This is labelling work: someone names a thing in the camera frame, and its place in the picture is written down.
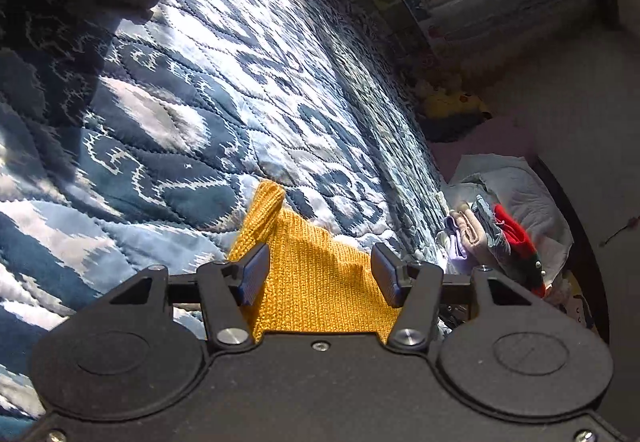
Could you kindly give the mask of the yellow knitted sweater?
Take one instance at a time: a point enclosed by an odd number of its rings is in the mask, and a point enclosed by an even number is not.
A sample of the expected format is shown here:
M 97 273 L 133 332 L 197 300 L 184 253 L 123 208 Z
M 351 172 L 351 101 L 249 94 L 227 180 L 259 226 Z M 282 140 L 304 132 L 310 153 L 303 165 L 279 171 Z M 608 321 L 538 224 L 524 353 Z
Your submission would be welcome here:
M 255 340 L 266 332 L 374 332 L 385 341 L 399 311 L 371 273 L 371 256 L 284 207 L 285 191 L 262 181 L 229 259 L 264 243 L 270 270 L 254 305 L 242 308 Z

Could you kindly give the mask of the lilac folded garment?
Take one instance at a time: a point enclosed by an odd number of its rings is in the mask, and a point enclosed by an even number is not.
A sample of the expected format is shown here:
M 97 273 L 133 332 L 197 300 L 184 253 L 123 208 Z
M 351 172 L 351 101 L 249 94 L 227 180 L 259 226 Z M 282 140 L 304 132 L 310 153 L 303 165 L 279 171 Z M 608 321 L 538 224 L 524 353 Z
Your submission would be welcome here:
M 442 221 L 442 229 L 436 234 L 436 242 L 445 251 L 451 271 L 469 275 L 475 267 L 475 258 L 462 244 L 460 229 L 450 215 Z

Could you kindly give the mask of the beige folded garment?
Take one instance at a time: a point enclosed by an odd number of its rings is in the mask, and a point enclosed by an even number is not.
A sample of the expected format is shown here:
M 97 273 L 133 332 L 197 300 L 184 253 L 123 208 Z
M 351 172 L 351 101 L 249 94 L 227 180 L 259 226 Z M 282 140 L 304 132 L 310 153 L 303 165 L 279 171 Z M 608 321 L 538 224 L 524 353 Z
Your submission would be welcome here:
M 452 213 L 462 246 L 480 266 L 495 266 L 495 258 L 488 249 L 487 236 L 480 221 L 468 204 L 460 204 Z

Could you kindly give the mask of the grey blue folded garment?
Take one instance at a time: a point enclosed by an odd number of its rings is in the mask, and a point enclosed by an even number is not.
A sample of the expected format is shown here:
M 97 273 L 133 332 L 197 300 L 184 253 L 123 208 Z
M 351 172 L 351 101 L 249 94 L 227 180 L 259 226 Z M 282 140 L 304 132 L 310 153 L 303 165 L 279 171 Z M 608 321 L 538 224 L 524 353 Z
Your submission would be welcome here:
M 511 263 L 511 247 L 502 228 L 498 226 L 494 211 L 482 195 L 475 198 L 472 212 L 485 232 L 488 251 L 495 258 L 497 265 L 505 270 Z

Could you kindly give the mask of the red green knitted garment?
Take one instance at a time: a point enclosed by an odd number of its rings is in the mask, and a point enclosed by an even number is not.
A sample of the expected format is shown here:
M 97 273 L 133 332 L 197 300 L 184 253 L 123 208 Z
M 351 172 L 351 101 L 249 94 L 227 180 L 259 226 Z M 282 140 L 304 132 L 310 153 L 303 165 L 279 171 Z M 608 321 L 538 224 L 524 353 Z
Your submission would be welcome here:
M 534 295 L 544 298 L 546 285 L 538 251 L 526 230 L 513 219 L 501 204 L 494 206 L 495 223 L 510 248 L 509 263 L 504 272 Z

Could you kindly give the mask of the blue white patterned quilt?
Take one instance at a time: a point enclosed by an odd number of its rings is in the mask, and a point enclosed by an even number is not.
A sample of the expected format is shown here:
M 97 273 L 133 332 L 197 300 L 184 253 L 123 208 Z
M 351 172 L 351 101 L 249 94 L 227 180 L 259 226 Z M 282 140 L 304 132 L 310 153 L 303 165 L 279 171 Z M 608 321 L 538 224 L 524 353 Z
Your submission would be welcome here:
M 435 261 L 442 176 L 335 0 L 1 0 L 1 434 L 42 412 L 49 329 L 159 263 L 227 257 L 254 192 L 362 251 Z

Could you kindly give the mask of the pink pillow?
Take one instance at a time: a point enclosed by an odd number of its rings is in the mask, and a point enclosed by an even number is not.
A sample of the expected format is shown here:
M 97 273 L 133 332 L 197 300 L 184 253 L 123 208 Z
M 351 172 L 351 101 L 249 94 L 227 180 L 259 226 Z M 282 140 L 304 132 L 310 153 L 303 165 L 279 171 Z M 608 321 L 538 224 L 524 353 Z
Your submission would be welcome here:
M 538 157 L 534 135 L 526 121 L 516 115 L 492 117 L 457 140 L 427 145 L 446 182 L 454 176 L 463 155 L 497 154 L 524 157 L 527 162 Z

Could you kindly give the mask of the yellow plush toy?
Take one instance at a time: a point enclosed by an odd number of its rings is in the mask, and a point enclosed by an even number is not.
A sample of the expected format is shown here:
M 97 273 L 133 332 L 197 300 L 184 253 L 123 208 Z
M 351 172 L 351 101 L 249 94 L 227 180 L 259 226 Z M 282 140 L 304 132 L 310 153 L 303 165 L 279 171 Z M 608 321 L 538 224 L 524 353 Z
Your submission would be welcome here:
M 423 83 L 416 87 L 423 114 L 429 119 L 446 119 L 461 115 L 489 115 L 486 104 L 476 95 L 461 89 L 448 92 L 445 88 L 434 88 Z

